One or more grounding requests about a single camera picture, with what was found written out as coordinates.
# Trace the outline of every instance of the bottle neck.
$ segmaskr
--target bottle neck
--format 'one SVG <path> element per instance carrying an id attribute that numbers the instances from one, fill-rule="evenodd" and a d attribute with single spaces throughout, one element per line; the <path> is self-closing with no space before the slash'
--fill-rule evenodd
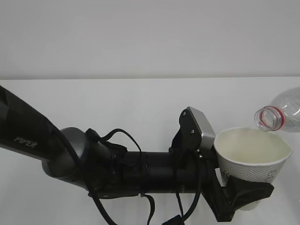
<path id="1" fill-rule="evenodd" d="M 255 122 L 260 130 L 279 130 L 285 123 L 285 117 L 280 109 L 266 106 L 255 113 Z"/>

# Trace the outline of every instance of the robotic arm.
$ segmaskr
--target robotic arm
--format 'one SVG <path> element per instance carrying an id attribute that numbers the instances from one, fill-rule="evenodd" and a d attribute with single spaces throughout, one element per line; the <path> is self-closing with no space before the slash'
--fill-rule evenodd
<path id="1" fill-rule="evenodd" d="M 271 195 L 274 187 L 268 183 L 231 176 L 226 187 L 219 184 L 215 133 L 201 111 L 184 109 L 179 124 L 168 152 L 131 152 L 108 142 L 116 132 L 134 141 L 126 131 L 115 129 L 104 137 L 92 129 L 83 132 L 69 127 L 59 131 L 45 116 L 0 86 L 0 147 L 39 159 L 47 175 L 88 190 L 109 225 L 115 223 L 99 199 L 141 194 L 153 207 L 154 200 L 147 193 L 195 193 L 186 214 L 164 223 L 181 225 L 195 209 L 200 194 L 218 222 L 230 222 L 240 207 Z"/>

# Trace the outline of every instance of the white background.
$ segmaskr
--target white background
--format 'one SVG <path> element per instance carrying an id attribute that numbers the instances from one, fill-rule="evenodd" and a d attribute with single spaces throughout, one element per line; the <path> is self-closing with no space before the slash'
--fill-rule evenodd
<path id="1" fill-rule="evenodd" d="M 300 74 L 298 0 L 1 0 L 0 78 Z"/>
<path id="2" fill-rule="evenodd" d="M 215 132 L 253 127 L 253 115 L 278 93 L 300 86 L 300 77 L 1 81 L 59 128 L 91 127 L 105 135 L 127 130 L 143 151 L 167 151 L 187 106 L 203 111 Z M 271 198 L 250 212 L 237 211 L 231 225 L 300 223 L 300 134 L 277 132 L 294 150 L 274 182 Z M 114 141 L 137 150 L 122 135 Z M 179 214 L 174 194 L 153 195 L 152 225 Z M 183 195 L 184 209 L 193 194 Z M 104 201 L 120 225 L 145 225 L 149 203 L 140 197 Z M 38 160 L 0 150 L 1 225 L 104 225 L 84 189 L 47 177 Z M 187 225 L 216 225 L 203 197 Z"/>

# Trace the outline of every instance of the paper cup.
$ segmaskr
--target paper cup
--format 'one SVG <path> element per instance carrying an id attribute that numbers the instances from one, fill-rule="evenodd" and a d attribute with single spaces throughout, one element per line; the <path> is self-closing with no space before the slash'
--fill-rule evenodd
<path id="1" fill-rule="evenodd" d="M 214 142 L 223 184 L 230 175 L 237 178 L 272 183 L 292 154 L 277 135 L 255 128 L 231 128 L 222 131 Z M 241 210 L 252 210 L 259 201 Z"/>

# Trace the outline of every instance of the clear plastic bottle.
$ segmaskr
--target clear plastic bottle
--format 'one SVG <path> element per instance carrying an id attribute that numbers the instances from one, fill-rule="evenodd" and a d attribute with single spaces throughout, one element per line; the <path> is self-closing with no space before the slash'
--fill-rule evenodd
<path id="1" fill-rule="evenodd" d="M 255 123 L 263 131 L 300 132 L 300 87 L 287 90 L 255 113 Z"/>

